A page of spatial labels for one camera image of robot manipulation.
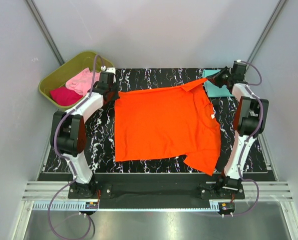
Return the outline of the orange t shirt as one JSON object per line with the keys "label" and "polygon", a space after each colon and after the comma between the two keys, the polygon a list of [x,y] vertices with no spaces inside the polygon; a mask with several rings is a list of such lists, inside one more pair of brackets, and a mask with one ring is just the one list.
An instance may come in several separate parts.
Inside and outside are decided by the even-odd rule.
{"label": "orange t shirt", "polygon": [[203,84],[119,92],[114,104],[115,161],[185,155],[184,163],[211,176],[221,151],[221,131]]}

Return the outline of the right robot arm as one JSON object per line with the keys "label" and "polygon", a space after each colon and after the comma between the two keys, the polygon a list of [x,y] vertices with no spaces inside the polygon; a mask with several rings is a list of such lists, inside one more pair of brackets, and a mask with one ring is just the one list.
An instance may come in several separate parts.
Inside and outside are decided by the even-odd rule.
{"label": "right robot arm", "polygon": [[269,101],[258,97],[250,88],[251,83],[245,81],[247,66],[251,66],[259,75],[259,70],[243,60],[236,60],[231,68],[225,67],[218,73],[207,77],[217,87],[225,86],[238,101],[233,128],[235,140],[229,160],[224,167],[211,193],[221,198],[231,197],[242,193],[243,168],[246,163],[251,146],[265,128],[269,108]]}

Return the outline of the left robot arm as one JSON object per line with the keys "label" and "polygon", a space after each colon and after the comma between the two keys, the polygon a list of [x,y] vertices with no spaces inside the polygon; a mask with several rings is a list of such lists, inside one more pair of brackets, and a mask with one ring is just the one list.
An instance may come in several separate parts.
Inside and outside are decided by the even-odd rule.
{"label": "left robot arm", "polygon": [[99,73],[99,81],[75,106],[66,111],[58,110],[53,115],[50,145],[71,170],[70,198],[91,198],[96,194],[97,183],[84,153],[85,122],[106,103],[118,98],[116,69],[110,67]]}

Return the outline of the folded teal t shirt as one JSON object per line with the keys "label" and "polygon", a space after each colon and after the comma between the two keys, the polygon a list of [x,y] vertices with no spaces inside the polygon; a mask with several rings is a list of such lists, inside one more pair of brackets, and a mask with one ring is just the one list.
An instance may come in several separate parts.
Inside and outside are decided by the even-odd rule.
{"label": "folded teal t shirt", "polygon": [[[211,76],[213,74],[218,73],[219,69],[205,69],[203,70],[203,78]],[[226,86],[222,86],[221,88],[213,85],[211,82],[204,82],[204,89],[209,98],[220,98],[220,97],[232,97],[233,95],[229,92]]]}

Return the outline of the pink t shirt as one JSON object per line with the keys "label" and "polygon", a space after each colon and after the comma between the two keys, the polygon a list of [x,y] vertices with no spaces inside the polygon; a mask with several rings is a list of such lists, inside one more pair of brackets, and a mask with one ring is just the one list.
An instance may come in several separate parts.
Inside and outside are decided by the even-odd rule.
{"label": "pink t shirt", "polygon": [[93,72],[85,68],[65,83],[65,87],[81,96],[85,96],[91,88]]}

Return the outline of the olive green plastic bin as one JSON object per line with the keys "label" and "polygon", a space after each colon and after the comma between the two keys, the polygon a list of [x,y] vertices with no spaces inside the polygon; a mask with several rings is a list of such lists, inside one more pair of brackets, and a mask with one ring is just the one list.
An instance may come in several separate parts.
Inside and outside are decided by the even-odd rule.
{"label": "olive green plastic bin", "polygon": [[73,115],[93,114],[106,103],[103,96],[96,92],[97,82],[93,79],[91,88],[83,98],[77,103],[70,106],[60,106],[51,98],[50,91],[56,88],[64,87],[65,83],[76,76],[85,68],[89,68],[93,72],[93,77],[98,73],[100,75],[101,66],[114,67],[107,59],[101,57],[93,51],[84,51],[76,55],[74,58],[60,66],[54,72],[40,81],[38,85],[39,92],[57,109]]}

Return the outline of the magenta t shirt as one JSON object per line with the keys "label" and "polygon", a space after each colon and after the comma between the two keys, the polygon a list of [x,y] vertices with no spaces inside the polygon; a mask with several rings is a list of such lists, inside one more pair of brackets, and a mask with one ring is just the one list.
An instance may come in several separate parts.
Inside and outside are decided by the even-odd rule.
{"label": "magenta t shirt", "polygon": [[76,93],[74,90],[66,87],[59,87],[50,91],[51,98],[60,106],[70,106],[83,98],[83,95]]}

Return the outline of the right aluminium frame post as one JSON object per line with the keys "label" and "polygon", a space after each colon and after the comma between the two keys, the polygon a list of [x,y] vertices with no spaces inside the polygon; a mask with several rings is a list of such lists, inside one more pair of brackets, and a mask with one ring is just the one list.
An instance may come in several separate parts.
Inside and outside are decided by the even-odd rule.
{"label": "right aluminium frame post", "polygon": [[250,55],[248,56],[246,62],[252,64],[255,57],[257,56],[258,52],[260,51],[262,45],[266,41],[268,35],[270,34],[271,30],[274,28],[274,25],[278,21],[279,16],[283,12],[285,6],[287,5],[289,1],[288,0],[279,0],[273,9],[267,23],[265,24],[260,36],[258,37],[258,40],[256,41]]}

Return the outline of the aluminium frame post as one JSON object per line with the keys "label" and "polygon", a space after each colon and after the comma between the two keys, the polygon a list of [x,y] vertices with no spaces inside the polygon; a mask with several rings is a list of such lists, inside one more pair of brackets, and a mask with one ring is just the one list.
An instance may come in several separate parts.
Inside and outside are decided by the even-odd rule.
{"label": "aluminium frame post", "polygon": [[283,12],[285,6],[287,5],[289,1],[288,0],[279,0],[273,9],[267,23],[265,24],[260,36],[258,37],[258,40],[256,41],[250,55],[248,56],[246,62],[252,64],[255,57],[257,56],[258,52],[260,51],[262,45],[266,41],[268,35],[270,34],[271,30],[274,28],[274,25],[278,21],[279,16]]}
{"label": "aluminium frame post", "polygon": [[34,20],[36,21],[40,32],[42,33],[43,37],[45,38],[51,52],[53,53],[54,57],[56,58],[59,65],[63,65],[65,63],[53,37],[51,36],[51,33],[48,30],[48,27],[36,5],[36,3],[33,0],[24,0],[25,4],[27,5],[30,13],[32,14]]}

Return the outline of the left aluminium frame post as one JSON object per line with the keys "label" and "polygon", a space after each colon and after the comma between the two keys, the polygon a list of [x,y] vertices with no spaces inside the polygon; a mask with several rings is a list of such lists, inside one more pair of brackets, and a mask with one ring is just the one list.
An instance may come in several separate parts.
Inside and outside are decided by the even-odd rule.
{"label": "left aluminium frame post", "polygon": [[40,32],[42,33],[43,37],[45,38],[51,52],[53,53],[54,57],[56,58],[59,65],[63,65],[65,63],[53,37],[51,36],[51,33],[48,30],[48,27],[36,5],[36,3],[33,0],[24,0],[25,4],[27,5],[30,13],[32,14],[34,20],[36,21]]}

